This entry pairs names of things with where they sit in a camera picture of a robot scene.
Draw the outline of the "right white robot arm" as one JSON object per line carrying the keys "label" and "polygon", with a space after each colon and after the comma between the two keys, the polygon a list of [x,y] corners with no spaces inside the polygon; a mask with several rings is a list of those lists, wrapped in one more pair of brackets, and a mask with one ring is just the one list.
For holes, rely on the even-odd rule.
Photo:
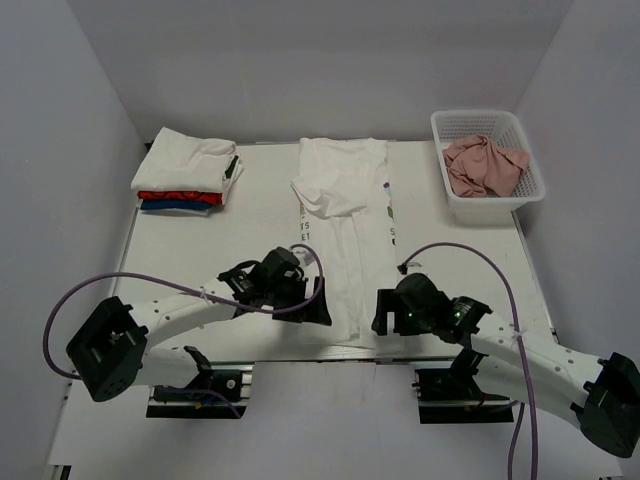
{"label": "right white robot arm", "polygon": [[432,334],[461,346],[441,391],[472,399],[508,397],[551,413],[619,458],[639,441],[639,370],[628,357],[600,358],[515,327],[486,304],[450,299],[413,273],[377,293],[373,331],[383,336]]}

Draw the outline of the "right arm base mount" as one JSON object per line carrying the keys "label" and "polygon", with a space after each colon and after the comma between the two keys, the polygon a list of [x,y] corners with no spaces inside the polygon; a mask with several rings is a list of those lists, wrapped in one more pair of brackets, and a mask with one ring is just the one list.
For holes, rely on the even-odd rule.
{"label": "right arm base mount", "polygon": [[462,350],[452,361],[415,366],[412,383],[422,425],[497,424],[514,420],[515,402],[482,391],[475,377],[484,355]]}

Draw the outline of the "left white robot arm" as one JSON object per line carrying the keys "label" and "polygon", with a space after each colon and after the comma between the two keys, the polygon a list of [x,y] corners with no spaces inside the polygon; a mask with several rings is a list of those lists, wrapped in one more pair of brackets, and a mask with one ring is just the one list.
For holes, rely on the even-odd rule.
{"label": "left white robot arm", "polygon": [[162,343],[208,324],[255,313],[276,321],[332,324],[324,269],[308,246],[276,247],[261,261],[247,260],[199,287],[143,276],[175,290],[147,303],[101,301],[66,347],[80,380],[97,403],[131,386],[165,387],[199,399],[209,394],[211,363],[197,348]]}

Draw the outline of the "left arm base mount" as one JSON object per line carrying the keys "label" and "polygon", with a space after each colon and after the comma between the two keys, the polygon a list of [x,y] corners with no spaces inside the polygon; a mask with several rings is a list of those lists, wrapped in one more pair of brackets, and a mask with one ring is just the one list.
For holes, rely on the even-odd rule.
{"label": "left arm base mount", "polygon": [[172,348],[186,359],[183,387],[153,385],[146,417],[153,419],[232,419],[244,415],[252,383],[250,367],[214,367],[196,347]]}

